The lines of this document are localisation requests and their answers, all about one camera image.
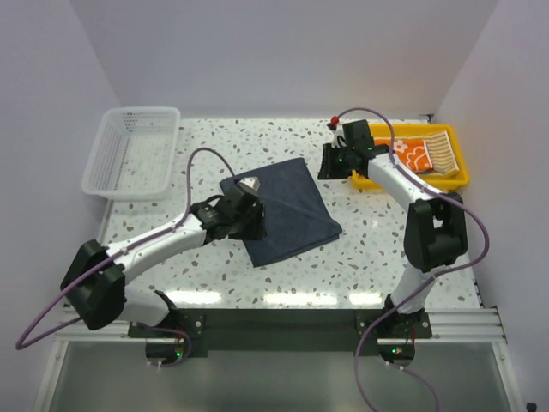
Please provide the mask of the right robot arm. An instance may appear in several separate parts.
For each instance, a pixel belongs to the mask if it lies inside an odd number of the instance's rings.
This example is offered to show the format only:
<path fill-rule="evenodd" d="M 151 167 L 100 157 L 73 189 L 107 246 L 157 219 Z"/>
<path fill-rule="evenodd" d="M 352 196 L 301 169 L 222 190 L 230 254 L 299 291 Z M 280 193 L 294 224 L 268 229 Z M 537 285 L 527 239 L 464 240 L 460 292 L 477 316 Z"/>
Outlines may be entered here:
<path fill-rule="evenodd" d="M 412 314 L 425 308 L 438 270 L 453 264 L 468 248 L 462 198 L 428 185 L 392 150 L 376 144 L 367 121 L 341 124 L 330 119 L 332 142 L 323 145 L 317 178 L 345 179 L 359 173 L 381 186 L 407 213 L 404 252 L 407 265 L 386 302 L 382 326 L 390 336 L 403 336 L 413 326 Z"/>

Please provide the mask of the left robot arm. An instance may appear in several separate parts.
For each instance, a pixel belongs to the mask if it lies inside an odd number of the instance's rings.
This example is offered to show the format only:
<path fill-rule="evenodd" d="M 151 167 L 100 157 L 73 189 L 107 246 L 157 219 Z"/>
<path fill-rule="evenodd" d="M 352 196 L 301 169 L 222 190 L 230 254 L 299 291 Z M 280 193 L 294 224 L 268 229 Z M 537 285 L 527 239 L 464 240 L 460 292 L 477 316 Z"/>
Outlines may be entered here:
<path fill-rule="evenodd" d="M 257 178 L 231 182 L 221 195 L 195 203 L 166 224 L 132 239 L 103 246 L 84 243 L 65 275 L 61 289 L 90 330 L 116 320 L 143 324 L 166 337 L 180 325 L 177 307 L 161 291 L 144 294 L 131 283 L 179 253 L 224 238 L 262 240 L 264 205 Z"/>

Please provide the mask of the yellow striped Doraemon towel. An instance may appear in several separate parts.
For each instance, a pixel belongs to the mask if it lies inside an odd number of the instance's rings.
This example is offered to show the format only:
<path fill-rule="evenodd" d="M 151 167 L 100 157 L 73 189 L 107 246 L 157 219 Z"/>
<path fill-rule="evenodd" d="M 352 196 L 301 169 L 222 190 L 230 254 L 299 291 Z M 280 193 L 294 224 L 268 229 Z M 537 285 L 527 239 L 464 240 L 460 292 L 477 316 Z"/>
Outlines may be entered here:
<path fill-rule="evenodd" d="M 435 174 L 450 176 L 459 171 L 447 131 L 425 135 L 424 140 Z"/>

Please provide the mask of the orange white patterned cloth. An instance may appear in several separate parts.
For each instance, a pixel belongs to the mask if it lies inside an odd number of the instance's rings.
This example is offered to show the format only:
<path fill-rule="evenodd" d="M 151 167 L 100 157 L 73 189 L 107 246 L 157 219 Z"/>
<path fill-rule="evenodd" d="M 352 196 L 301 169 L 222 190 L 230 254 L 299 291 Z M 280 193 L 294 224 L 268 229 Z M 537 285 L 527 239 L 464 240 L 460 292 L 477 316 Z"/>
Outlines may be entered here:
<path fill-rule="evenodd" d="M 430 173 L 434 166 L 426 140 L 420 138 L 396 138 L 393 150 L 398 159 L 415 173 Z"/>

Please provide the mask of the dark grey towel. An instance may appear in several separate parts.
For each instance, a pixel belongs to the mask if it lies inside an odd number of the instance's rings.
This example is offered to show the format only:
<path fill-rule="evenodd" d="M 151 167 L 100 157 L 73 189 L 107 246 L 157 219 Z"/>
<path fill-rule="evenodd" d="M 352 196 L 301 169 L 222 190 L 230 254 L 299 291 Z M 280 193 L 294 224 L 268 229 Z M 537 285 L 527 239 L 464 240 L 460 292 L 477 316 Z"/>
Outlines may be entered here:
<path fill-rule="evenodd" d="M 255 268 L 275 264 L 339 239 L 341 225 L 332 219 L 302 158 L 240 173 L 220 182 L 227 192 L 244 178 L 259 179 L 258 196 L 265 208 L 263 240 L 244 246 Z"/>

